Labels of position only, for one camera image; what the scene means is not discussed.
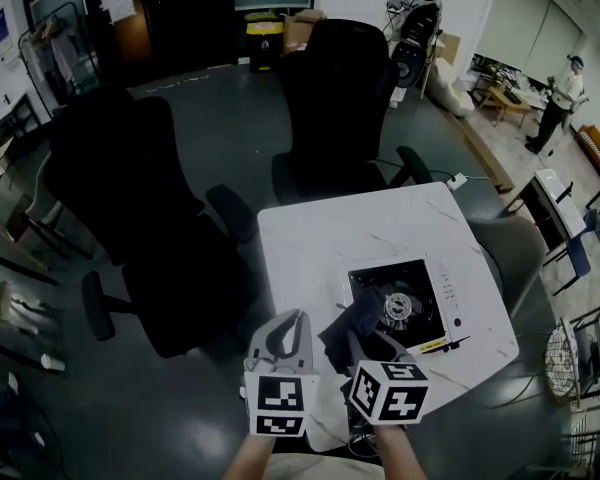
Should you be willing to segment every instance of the white shirt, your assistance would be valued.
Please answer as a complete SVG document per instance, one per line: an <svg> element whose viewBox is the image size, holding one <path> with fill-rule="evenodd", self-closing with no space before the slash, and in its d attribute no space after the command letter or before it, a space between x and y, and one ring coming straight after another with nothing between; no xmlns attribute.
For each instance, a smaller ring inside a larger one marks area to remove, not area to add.
<svg viewBox="0 0 600 480"><path fill-rule="evenodd" d="M351 459L300 453L273 454L265 480L384 480L380 466Z"/></svg>
<svg viewBox="0 0 600 480"><path fill-rule="evenodd" d="M577 100L582 92L582 89L584 89L584 80L582 79L582 75L576 75L573 71L569 71L569 74L560 80L558 89L560 89L561 92L571 96L574 100ZM564 110L569 110L571 108L572 103L558 91L554 91L551 98L553 99L553 102L560 108Z"/></svg>

